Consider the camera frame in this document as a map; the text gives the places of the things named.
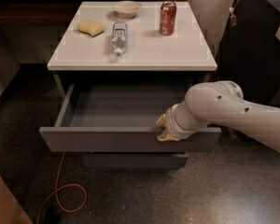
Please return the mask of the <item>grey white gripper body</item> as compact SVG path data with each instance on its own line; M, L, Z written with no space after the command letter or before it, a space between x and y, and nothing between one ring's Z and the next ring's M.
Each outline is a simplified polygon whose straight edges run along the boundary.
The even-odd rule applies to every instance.
M201 119L196 119L185 104L173 105L165 113L165 129L178 140L189 138L206 125Z

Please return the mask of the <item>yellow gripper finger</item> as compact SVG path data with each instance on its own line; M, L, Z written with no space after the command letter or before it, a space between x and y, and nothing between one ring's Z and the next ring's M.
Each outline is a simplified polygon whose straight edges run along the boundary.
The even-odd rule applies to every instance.
M162 131L161 134L157 136L160 142L178 141L178 138L172 136L166 129Z
M165 127L165 124L166 124L166 120L165 120L165 115L162 114L157 122L156 122L156 126L159 127L159 128L164 128Z

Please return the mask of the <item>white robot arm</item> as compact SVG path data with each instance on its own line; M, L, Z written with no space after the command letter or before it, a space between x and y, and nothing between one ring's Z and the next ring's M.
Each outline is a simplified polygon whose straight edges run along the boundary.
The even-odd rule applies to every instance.
M184 101L162 114L156 125L161 142L187 139L207 124L225 126L280 152L280 108L244 99L232 81L204 82L191 86Z

